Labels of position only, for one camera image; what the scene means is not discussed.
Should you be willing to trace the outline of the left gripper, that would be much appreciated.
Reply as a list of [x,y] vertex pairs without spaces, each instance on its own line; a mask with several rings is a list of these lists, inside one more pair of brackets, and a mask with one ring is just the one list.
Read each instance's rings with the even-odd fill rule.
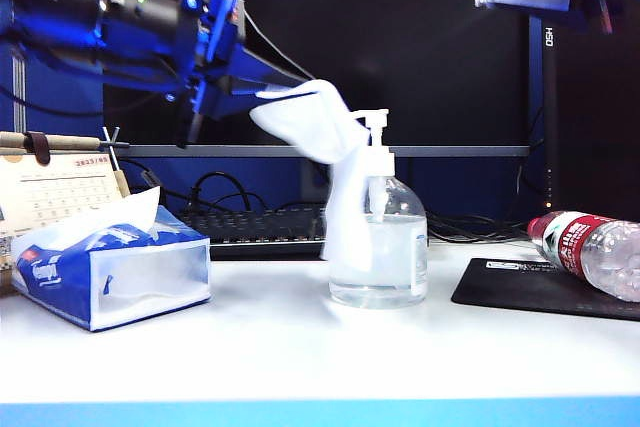
[[306,82],[242,46],[242,0],[180,0],[179,5],[180,12],[193,15],[195,21],[191,38],[183,46],[189,70],[179,95],[176,146],[196,143],[206,117],[219,120],[248,112],[263,102],[258,92],[286,90]]

